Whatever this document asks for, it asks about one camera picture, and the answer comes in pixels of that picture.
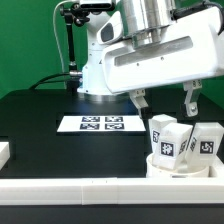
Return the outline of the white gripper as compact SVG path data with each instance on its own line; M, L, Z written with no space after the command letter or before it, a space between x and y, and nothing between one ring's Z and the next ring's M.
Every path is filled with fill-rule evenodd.
M196 116L200 79L224 75L224 31L220 26L220 10L211 7L168 26L157 44L134 49L124 40L110 45L102 53L108 89L113 93L130 91L139 117L147 119L144 89L185 82L184 112L187 117Z

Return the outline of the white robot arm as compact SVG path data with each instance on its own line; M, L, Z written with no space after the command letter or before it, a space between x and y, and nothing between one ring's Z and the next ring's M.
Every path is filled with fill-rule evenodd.
M127 92L141 115L145 90L183 84L183 110L198 114L202 79L224 74L224 6L212 0L176 8L174 0L80 0L84 13L113 13L95 38L104 85Z

